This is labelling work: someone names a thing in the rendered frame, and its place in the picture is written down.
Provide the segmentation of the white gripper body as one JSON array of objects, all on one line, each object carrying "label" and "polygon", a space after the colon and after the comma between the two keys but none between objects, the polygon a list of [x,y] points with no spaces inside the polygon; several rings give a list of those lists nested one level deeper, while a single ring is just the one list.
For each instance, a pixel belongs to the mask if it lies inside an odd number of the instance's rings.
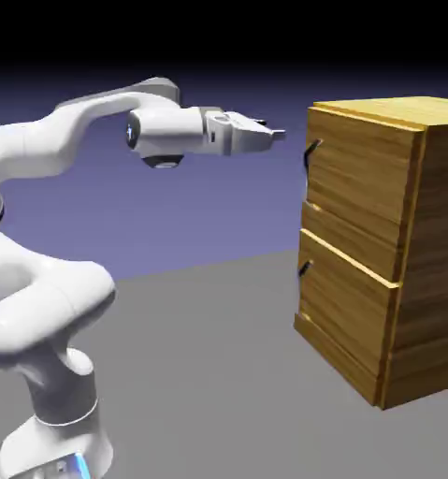
[{"label": "white gripper body", "polygon": [[235,111],[228,112],[231,124],[232,154],[265,152],[273,143],[272,132],[266,126]]}]

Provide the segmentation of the tall wooden cabinet door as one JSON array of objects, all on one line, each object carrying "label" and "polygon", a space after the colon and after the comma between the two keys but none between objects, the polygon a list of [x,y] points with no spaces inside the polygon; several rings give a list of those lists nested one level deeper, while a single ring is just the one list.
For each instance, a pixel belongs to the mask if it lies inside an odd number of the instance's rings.
[{"label": "tall wooden cabinet door", "polygon": [[425,128],[338,111],[308,111],[311,153],[302,225],[354,261],[396,283],[401,277],[412,182]]}]

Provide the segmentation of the light wood cabinet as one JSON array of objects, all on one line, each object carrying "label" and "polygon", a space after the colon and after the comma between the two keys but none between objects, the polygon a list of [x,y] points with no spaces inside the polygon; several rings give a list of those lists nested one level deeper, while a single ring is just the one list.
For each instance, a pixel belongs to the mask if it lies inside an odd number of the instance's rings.
[{"label": "light wood cabinet", "polygon": [[[318,101],[315,106],[425,128],[412,182],[382,394],[373,406],[388,410],[448,389],[448,99],[407,96]],[[298,308],[299,299],[295,329],[325,359],[296,326]]]}]

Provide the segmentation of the short wooden cabinet door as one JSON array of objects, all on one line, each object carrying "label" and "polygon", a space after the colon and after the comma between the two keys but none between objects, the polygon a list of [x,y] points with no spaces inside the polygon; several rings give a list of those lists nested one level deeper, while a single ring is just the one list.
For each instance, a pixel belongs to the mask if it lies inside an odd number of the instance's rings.
[{"label": "short wooden cabinet door", "polygon": [[308,229],[299,231],[296,326],[372,405],[380,402],[400,283],[386,280]]}]

